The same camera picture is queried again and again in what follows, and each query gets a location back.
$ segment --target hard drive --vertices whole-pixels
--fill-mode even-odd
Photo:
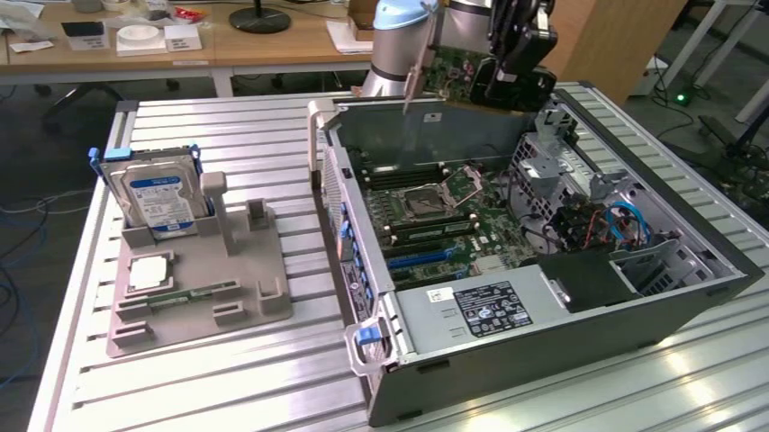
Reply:
[[[194,219],[211,215],[200,191],[197,146],[132,151],[113,148],[89,163],[101,176],[125,215],[125,225],[146,225],[156,239],[194,234]]]

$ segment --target aluminum extrusion table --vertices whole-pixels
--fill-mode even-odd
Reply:
[[[594,89],[575,84],[562,88],[758,266],[767,268],[766,231]],[[307,102],[343,95],[146,102],[116,114],[110,147],[148,149],[193,140],[204,169],[228,174],[227,205],[236,208],[249,198],[269,201],[279,217],[295,314],[261,327],[128,357],[106,357],[121,214],[98,182],[29,431],[369,430],[363,393],[347,365],[307,182]],[[590,132],[578,133],[579,146],[595,163],[602,168],[616,164]],[[376,431],[765,428],[767,334],[763,278],[656,346]]]

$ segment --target lamp base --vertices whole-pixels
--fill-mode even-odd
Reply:
[[[229,14],[229,24],[243,32],[276,33],[291,26],[291,17],[269,8],[261,8],[261,16],[256,16],[256,9],[248,7]]]

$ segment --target blue hard drive label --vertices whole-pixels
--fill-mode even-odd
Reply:
[[[476,338],[534,324],[507,281],[453,292],[453,299]]]
[[[192,226],[194,218],[189,203],[180,196],[184,191],[180,177],[133,180],[129,186],[144,221],[160,238]]]

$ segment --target blue pcie slot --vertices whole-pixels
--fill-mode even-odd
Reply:
[[[452,253],[453,249],[448,248],[445,250],[441,250],[440,252],[433,252],[431,254],[408,256],[405,258],[395,258],[387,263],[387,268],[388,269],[404,268],[417,266],[420,264],[437,263],[451,258]]]

